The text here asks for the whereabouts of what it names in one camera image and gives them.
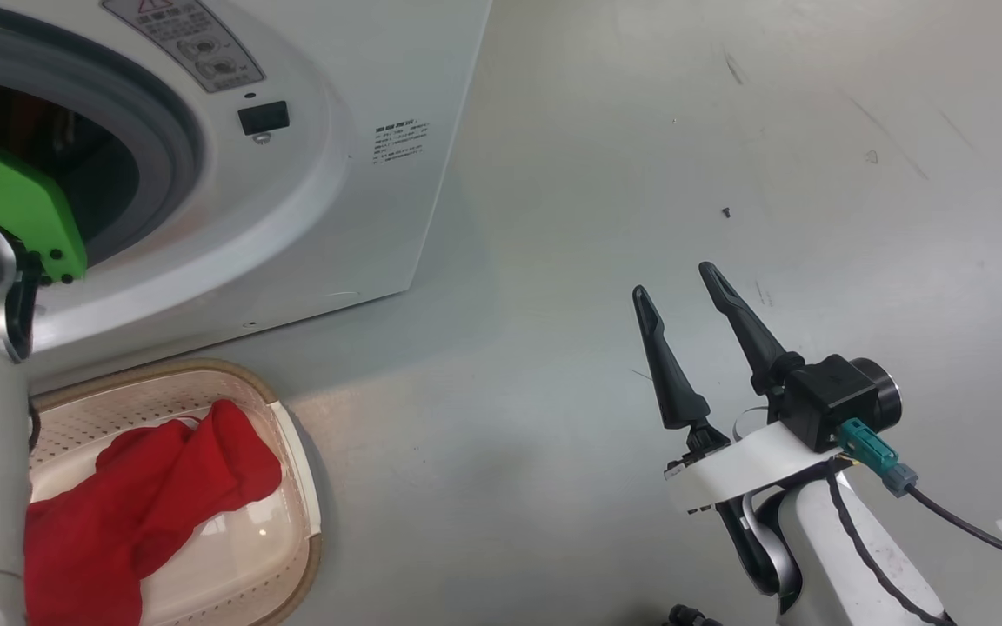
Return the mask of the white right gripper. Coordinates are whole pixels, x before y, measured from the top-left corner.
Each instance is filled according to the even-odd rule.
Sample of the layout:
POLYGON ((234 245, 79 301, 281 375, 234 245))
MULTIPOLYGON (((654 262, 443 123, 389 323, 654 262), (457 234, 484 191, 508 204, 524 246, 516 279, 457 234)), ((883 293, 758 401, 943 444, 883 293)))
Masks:
MULTIPOLYGON (((781 397, 787 374, 802 368, 805 360, 776 340, 715 264, 701 262, 698 269, 713 305, 727 317, 746 356, 754 392, 781 397)), ((739 499, 839 455, 835 445, 812 451, 782 423, 765 425, 728 445, 731 440, 709 423, 709 403, 693 389, 665 341, 663 317, 651 296, 638 285, 631 298, 664 428, 685 431, 689 453, 711 453, 664 472, 665 486, 679 510, 696 511, 739 499)))

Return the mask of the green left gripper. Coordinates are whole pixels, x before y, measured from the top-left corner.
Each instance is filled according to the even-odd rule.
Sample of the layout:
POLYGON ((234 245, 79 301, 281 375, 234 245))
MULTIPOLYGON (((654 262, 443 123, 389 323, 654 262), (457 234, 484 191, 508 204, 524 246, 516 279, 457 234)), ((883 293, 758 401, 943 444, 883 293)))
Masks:
POLYGON ((40 255, 52 282, 68 284, 86 275, 86 247, 66 194, 51 177, 2 150, 0 229, 40 255))

